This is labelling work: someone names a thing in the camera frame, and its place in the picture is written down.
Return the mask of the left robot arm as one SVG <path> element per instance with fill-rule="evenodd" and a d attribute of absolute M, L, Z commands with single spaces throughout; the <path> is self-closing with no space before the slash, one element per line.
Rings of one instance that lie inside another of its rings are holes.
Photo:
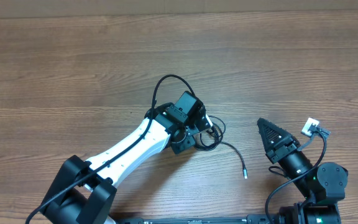
<path fill-rule="evenodd" d="M 114 223 L 111 205 L 131 172 L 167 147 L 179 154 L 195 146 L 194 135 L 212 126 L 203 102 L 185 91 L 176 103 L 148 110 L 137 129 L 107 151 L 85 161 L 68 158 L 39 212 L 52 223 Z"/>

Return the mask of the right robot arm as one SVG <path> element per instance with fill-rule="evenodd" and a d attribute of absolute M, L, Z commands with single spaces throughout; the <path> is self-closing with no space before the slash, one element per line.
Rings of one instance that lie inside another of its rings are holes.
<path fill-rule="evenodd" d="M 248 223 L 274 224 L 325 224 L 341 223 L 337 203 L 345 198 L 348 170 L 334 162 L 323 163 L 327 150 L 327 138 L 331 134 L 308 118 L 301 133 L 309 140 L 300 144 L 296 137 L 270 121 L 259 118 L 259 134 L 265 155 L 273 164 L 268 170 L 287 181 L 273 190 L 265 201 L 265 213 L 248 215 Z M 315 164 L 304 155 L 303 149 L 315 137 L 323 140 L 322 153 Z M 269 203 L 284 187 L 294 184 L 305 200 L 292 206 L 281 207 L 276 215 L 269 213 Z"/>

